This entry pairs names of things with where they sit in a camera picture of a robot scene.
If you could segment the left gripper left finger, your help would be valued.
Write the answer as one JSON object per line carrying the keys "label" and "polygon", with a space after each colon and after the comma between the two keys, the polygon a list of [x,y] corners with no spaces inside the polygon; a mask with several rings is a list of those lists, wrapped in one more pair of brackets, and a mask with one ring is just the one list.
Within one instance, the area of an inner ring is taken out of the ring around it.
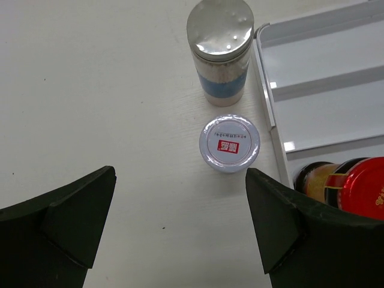
{"label": "left gripper left finger", "polygon": [[104,166],[1,209],[1,287],[83,287],[116,184]]}

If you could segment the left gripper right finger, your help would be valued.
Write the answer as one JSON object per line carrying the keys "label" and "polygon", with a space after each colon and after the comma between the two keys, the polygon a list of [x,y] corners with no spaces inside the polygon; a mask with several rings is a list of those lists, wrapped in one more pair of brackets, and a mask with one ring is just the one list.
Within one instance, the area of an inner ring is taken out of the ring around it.
{"label": "left gripper right finger", "polygon": [[249,168],[263,270],[273,287],[382,287],[383,222],[333,208]]}

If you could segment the red-lid sauce jar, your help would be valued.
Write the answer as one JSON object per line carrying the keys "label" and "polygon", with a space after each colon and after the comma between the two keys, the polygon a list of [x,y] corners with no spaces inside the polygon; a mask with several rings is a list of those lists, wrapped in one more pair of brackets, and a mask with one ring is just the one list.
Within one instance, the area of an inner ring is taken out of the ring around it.
{"label": "red-lid sauce jar", "polygon": [[297,173],[293,186],[334,208],[383,220],[383,157],[313,162]]}

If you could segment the left white-lid small jar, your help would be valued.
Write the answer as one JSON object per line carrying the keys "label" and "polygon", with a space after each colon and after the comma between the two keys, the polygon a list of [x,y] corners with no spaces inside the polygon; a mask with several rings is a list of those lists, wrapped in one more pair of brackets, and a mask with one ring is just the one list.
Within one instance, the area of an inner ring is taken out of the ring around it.
{"label": "left white-lid small jar", "polygon": [[247,169],[260,151],[260,134],[247,118],[234,114],[220,115],[209,121],[199,137],[204,161],[221,173]]}

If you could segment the white plastic organizer tray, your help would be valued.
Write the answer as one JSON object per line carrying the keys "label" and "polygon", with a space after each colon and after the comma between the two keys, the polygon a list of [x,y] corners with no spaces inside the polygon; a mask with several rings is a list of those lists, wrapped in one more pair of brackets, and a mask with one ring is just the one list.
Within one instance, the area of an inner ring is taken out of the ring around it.
{"label": "white plastic organizer tray", "polygon": [[304,166],[383,155],[383,2],[267,23],[253,64],[280,181]]}

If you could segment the left silver-lid shaker bottle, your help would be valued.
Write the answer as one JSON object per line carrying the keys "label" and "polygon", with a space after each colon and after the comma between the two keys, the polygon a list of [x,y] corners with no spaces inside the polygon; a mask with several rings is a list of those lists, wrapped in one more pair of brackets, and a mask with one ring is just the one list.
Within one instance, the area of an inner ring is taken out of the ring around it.
{"label": "left silver-lid shaker bottle", "polygon": [[254,37],[245,1],[200,1],[187,19],[187,39],[206,99],[227,107],[243,93]]}

